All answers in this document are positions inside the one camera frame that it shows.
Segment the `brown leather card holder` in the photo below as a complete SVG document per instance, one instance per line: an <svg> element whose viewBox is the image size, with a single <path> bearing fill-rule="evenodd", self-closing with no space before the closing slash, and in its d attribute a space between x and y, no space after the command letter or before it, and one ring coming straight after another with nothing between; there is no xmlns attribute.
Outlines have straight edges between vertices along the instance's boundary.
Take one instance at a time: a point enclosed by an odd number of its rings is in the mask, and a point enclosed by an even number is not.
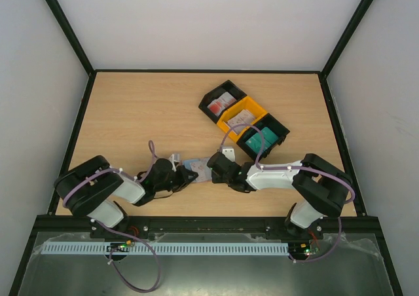
<svg viewBox="0 0 419 296"><path fill-rule="evenodd" d="M204 158L192 158L183 161L183 165L186 169L196 172L198 177L193 183L203 183L212 181L211 170L207 166L209 157Z"/></svg>

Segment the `black bin with teal cards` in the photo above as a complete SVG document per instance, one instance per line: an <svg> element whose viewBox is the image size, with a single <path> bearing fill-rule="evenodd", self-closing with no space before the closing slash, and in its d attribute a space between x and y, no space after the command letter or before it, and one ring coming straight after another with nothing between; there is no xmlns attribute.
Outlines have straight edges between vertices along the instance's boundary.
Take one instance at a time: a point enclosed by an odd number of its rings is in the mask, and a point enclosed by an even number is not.
<svg viewBox="0 0 419 296"><path fill-rule="evenodd" d="M265 158L277 145L281 145L290 133L281 122L270 113L254 124L259 131L250 127L236 143L252 160L256 160L259 151L260 158Z"/></svg>

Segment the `white blossom credit card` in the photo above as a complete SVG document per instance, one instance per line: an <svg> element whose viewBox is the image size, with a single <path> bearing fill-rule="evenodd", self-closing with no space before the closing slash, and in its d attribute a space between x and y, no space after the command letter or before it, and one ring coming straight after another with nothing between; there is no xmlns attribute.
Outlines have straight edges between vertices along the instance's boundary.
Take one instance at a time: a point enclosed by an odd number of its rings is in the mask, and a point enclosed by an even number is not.
<svg viewBox="0 0 419 296"><path fill-rule="evenodd" d="M208 159L203 158L191 163L191 169L199 174L195 180L197 183L211 181L211 170L207 166Z"/></svg>

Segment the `white pink card stack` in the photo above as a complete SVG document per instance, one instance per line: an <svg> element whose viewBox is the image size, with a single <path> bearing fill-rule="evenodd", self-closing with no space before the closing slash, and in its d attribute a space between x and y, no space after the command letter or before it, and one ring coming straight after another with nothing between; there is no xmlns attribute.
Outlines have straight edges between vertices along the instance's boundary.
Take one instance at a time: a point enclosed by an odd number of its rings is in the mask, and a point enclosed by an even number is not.
<svg viewBox="0 0 419 296"><path fill-rule="evenodd" d="M239 124L239 126L233 129L233 132L239 135L243 129L251 124L256 119L255 115L247 109L241 110L236 116L232 117L227 121L228 126L231 128Z"/></svg>

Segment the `yellow plastic bin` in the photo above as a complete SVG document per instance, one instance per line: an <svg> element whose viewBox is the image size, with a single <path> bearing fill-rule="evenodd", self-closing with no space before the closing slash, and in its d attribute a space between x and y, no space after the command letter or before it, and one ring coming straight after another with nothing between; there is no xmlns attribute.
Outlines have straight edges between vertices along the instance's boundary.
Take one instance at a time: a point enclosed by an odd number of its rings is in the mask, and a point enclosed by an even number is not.
<svg viewBox="0 0 419 296"><path fill-rule="evenodd" d="M268 111L259 105L253 98L246 96L236 102L233 106L226 109L220 116L216 125L227 133L232 126L239 125L233 129L228 137L237 143L238 140L244 135L246 130L249 130L249 125L254 125L260 121Z"/></svg>

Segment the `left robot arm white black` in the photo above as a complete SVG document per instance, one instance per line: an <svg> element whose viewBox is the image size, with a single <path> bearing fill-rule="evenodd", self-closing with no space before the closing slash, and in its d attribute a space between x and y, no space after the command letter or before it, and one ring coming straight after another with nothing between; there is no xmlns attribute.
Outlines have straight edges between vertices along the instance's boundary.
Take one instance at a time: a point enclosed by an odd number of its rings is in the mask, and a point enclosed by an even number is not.
<svg viewBox="0 0 419 296"><path fill-rule="evenodd" d="M112 196L142 206L183 190L198 176L175 155L152 161L151 167L137 176L111 167L105 157L98 155L61 175L54 182L54 190L62 199L62 206L73 216L89 217L113 228L126 213L116 202L110 201Z"/></svg>

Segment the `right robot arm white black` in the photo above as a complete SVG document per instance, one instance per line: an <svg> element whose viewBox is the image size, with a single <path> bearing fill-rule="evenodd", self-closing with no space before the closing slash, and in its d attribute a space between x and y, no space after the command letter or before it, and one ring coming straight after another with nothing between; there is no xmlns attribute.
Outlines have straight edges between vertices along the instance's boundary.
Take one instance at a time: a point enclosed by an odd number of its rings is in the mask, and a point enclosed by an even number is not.
<svg viewBox="0 0 419 296"><path fill-rule="evenodd" d="M316 154L288 164L239 165L221 152L207 162L214 183L250 193L263 189L294 189L303 201L292 205L284 228L300 238L311 224L322 217L340 217L345 204L355 200L351 177Z"/></svg>

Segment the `black bin with red cards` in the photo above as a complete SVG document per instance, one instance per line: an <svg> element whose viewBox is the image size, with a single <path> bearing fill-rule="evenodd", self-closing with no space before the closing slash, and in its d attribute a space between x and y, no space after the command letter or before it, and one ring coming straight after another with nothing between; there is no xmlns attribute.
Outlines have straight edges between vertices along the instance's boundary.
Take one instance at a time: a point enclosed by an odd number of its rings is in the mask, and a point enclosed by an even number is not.
<svg viewBox="0 0 419 296"><path fill-rule="evenodd" d="M247 94L231 80L227 80L208 92L202 98L198 108L216 124L224 111L246 96Z"/></svg>

